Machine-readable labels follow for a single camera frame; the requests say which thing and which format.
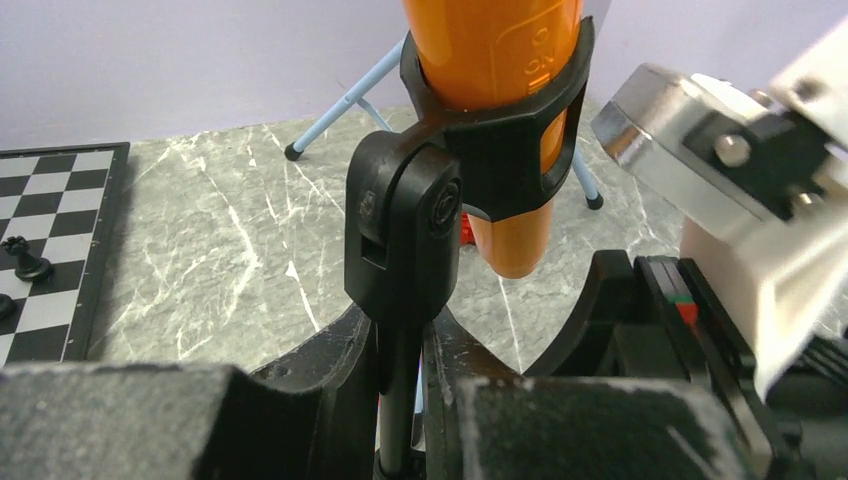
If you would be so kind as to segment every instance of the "chessboard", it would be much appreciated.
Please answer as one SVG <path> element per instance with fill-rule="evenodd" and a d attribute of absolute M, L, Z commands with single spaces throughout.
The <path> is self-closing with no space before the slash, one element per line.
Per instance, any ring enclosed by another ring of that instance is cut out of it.
<path fill-rule="evenodd" d="M 0 318 L 0 366 L 85 359 L 128 153 L 128 143 L 0 152 L 2 239 L 23 237 L 29 258 L 52 267 L 22 281 L 19 257 L 0 249 L 0 295 L 14 303 Z"/>

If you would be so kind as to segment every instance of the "black chessboard square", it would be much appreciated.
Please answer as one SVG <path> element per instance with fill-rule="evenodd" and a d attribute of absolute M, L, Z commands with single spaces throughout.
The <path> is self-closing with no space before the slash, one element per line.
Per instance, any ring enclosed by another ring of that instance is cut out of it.
<path fill-rule="evenodd" d="M 15 303 L 15 311 L 0 321 L 0 335 L 15 333 L 15 329 L 18 328 L 18 322 L 21 321 L 21 312 L 24 311 L 26 298 L 19 298 L 17 300 L 13 300 L 13 302 Z"/>
<path fill-rule="evenodd" d="M 18 202 L 18 207 L 15 209 L 13 216 L 31 217 L 33 215 L 56 213 L 59 211 L 59 204 L 61 202 L 62 192 L 24 195 Z"/>
<path fill-rule="evenodd" d="M 89 188 L 103 188 L 106 185 L 106 175 L 109 170 L 86 170 L 71 173 L 65 190 L 86 190 Z"/>
<path fill-rule="evenodd" d="M 6 364 L 14 362 L 58 362 L 65 351 L 68 325 L 16 333 Z"/>
<path fill-rule="evenodd" d="M 50 230 L 51 237 L 64 237 L 65 235 L 79 235 L 94 231 L 94 222 L 97 220 L 97 210 L 86 210 L 83 212 L 66 212 L 56 215 L 53 220 L 53 228 Z"/>
<path fill-rule="evenodd" d="M 37 238 L 34 240 L 27 240 L 27 244 L 29 244 L 29 253 L 31 255 L 41 257 L 44 253 L 44 245 L 47 244 L 47 239 Z M 18 261 L 15 257 L 8 255 L 6 252 L 0 252 L 0 271 L 14 270 L 16 266 L 18 266 Z"/>
<path fill-rule="evenodd" d="M 38 159 L 38 163 L 35 164 L 35 171 L 32 173 L 70 172 L 74 169 L 74 161 L 76 159 L 76 154 L 41 157 Z"/>
<path fill-rule="evenodd" d="M 0 197 L 22 195 L 26 190 L 29 177 L 0 178 Z"/>
<path fill-rule="evenodd" d="M 33 283 L 29 296 L 76 290 L 82 280 L 83 268 L 85 268 L 85 260 L 53 264 L 53 273 L 47 280 Z"/>

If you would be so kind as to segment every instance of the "chessboard square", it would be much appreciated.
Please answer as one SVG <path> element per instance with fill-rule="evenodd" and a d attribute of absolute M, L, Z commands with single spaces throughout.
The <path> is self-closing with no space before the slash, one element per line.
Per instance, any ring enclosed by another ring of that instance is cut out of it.
<path fill-rule="evenodd" d="M 38 159 L 33 173 L 57 173 L 70 172 L 74 168 L 76 154 L 70 155 L 48 155 Z"/>
<path fill-rule="evenodd" d="M 24 195 L 18 201 L 18 207 L 12 217 L 29 217 L 33 215 L 46 215 L 56 213 L 62 202 L 62 192 L 38 193 Z"/>
<path fill-rule="evenodd" d="M 6 363 L 9 357 L 9 349 L 12 348 L 12 340 L 14 335 L 0 335 L 0 366 Z"/>
<path fill-rule="evenodd" d="M 68 190 L 85 190 L 87 188 L 103 188 L 106 185 L 106 175 L 109 170 L 86 170 L 84 172 L 72 172 L 68 179 Z"/>
<path fill-rule="evenodd" d="M 29 290 L 30 299 L 37 296 L 51 296 L 56 293 L 76 290 L 82 281 L 85 261 L 53 263 L 53 273 L 44 281 L 32 284 Z"/>
<path fill-rule="evenodd" d="M 56 214 L 33 215 L 31 217 L 14 217 L 9 219 L 6 227 L 6 237 L 21 236 L 29 241 L 38 238 L 47 238 L 50 229 L 53 228 L 53 220 Z"/>
<path fill-rule="evenodd" d="M 19 300 L 27 298 L 30 290 L 32 284 L 19 280 L 14 269 L 0 270 L 0 292 L 12 297 L 12 300 Z"/>
<path fill-rule="evenodd" d="M 18 333 L 69 325 L 77 308 L 79 290 L 29 297 L 21 312 Z"/>
<path fill-rule="evenodd" d="M 26 177 L 0 177 L 0 197 L 12 197 L 23 195 L 29 176 Z"/>
<path fill-rule="evenodd" d="M 0 218 L 12 218 L 20 201 L 21 197 L 17 195 L 14 197 L 0 197 Z"/>
<path fill-rule="evenodd" d="M 26 305 L 26 298 L 19 298 L 13 300 L 13 302 L 15 304 L 15 311 L 8 317 L 0 320 L 0 335 L 15 333 L 18 329 L 18 323 L 21 321 L 21 312 L 24 311 L 24 306 Z"/>
<path fill-rule="evenodd" d="M 71 172 L 33 175 L 27 182 L 24 194 L 64 192 L 69 178 L 71 178 Z"/>
<path fill-rule="evenodd" d="M 38 157 L 0 158 L 0 178 L 32 175 Z"/>
<path fill-rule="evenodd" d="M 53 263 L 75 262 L 88 258 L 91 248 L 91 233 L 50 237 L 41 254 Z"/>
<path fill-rule="evenodd" d="M 102 188 L 89 188 L 87 190 L 73 190 L 62 195 L 62 203 L 59 204 L 59 213 L 79 212 L 81 210 L 97 210 L 103 201 Z"/>
<path fill-rule="evenodd" d="M 94 222 L 96 220 L 97 210 L 59 213 L 56 215 L 56 220 L 53 221 L 50 236 L 61 237 L 64 235 L 91 233 L 94 231 Z"/>
<path fill-rule="evenodd" d="M 86 170 L 107 170 L 112 166 L 112 159 L 114 157 L 114 150 L 78 153 L 77 160 L 74 162 L 74 171 L 83 172 Z"/>
<path fill-rule="evenodd" d="M 65 353 L 68 325 L 19 332 L 12 339 L 6 365 L 16 362 L 60 362 Z"/>
<path fill-rule="evenodd" d="M 29 245 L 29 253 L 35 257 L 41 257 L 44 254 L 44 245 L 47 243 L 46 238 L 36 238 L 34 240 L 27 239 Z M 18 266 L 18 261 L 15 257 L 7 255 L 6 252 L 0 253 L 0 271 L 14 270 Z"/>

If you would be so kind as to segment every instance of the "chessboard border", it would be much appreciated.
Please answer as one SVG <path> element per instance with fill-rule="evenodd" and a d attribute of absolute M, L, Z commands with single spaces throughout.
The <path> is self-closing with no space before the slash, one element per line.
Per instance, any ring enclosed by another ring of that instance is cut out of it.
<path fill-rule="evenodd" d="M 0 151 L 0 158 L 14 158 L 80 154 L 104 150 L 114 152 L 112 155 L 112 165 L 109 166 L 109 174 L 106 177 L 106 184 L 103 187 L 103 197 L 100 199 L 97 221 L 94 225 L 94 231 L 91 234 L 88 258 L 85 261 L 83 277 L 80 279 L 77 305 L 80 305 L 82 301 L 82 306 L 78 306 L 71 317 L 71 324 L 68 327 L 68 333 L 65 337 L 61 362 L 83 361 L 88 356 L 91 334 L 96 322 L 95 315 L 101 301 L 100 294 L 105 280 L 109 246 L 115 224 L 117 223 L 118 199 L 121 193 L 118 189 L 123 185 L 128 168 L 130 143 L 98 143 Z"/>

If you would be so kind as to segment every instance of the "orange cylinder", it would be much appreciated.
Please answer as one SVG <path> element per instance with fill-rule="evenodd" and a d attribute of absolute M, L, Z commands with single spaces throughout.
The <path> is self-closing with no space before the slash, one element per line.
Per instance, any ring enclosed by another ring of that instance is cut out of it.
<path fill-rule="evenodd" d="M 577 43 L 582 0 L 404 0 L 421 68 L 434 93 L 452 109 L 513 103 L 546 85 Z M 559 155 L 565 115 L 542 136 L 547 171 Z M 469 216 L 477 247 L 499 275 L 521 278 L 547 248 L 553 200 L 495 223 Z"/>

